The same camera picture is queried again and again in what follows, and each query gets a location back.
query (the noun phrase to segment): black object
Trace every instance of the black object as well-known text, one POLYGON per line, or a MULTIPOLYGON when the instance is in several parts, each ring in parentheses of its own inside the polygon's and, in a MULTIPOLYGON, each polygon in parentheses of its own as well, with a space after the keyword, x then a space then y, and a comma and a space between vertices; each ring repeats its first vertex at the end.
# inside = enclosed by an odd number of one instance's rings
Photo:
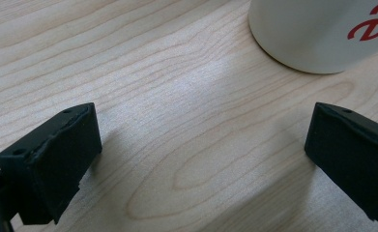
POLYGON ((342 107, 315 105, 306 154, 378 221, 378 124, 342 107))
POLYGON ((19 213, 24 224, 55 223, 102 151, 95 105, 68 108, 0 153, 0 231, 19 213))

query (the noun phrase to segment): wooden table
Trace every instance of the wooden table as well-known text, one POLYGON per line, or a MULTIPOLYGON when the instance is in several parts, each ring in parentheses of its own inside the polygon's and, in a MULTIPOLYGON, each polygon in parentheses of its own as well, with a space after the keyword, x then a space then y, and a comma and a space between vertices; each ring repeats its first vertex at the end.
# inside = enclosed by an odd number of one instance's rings
POLYGON ((296 72, 248 0, 0 1, 0 152, 94 102, 103 152, 59 224, 16 231, 378 231, 305 155, 313 106, 378 122, 378 54, 296 72))

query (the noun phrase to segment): table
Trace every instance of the table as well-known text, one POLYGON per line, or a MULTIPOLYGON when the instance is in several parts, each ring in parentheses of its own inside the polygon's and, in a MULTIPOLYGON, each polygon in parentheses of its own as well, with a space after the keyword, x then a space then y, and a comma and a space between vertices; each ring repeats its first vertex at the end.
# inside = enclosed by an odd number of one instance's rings
POLYGON ((103 151, 57 225, 16 231, 378 231, 305 155, 313 106, 378 122, 378 54, 338 74, 258 46, 248 0, 0 1, 0 152, 94 102, 103 151))

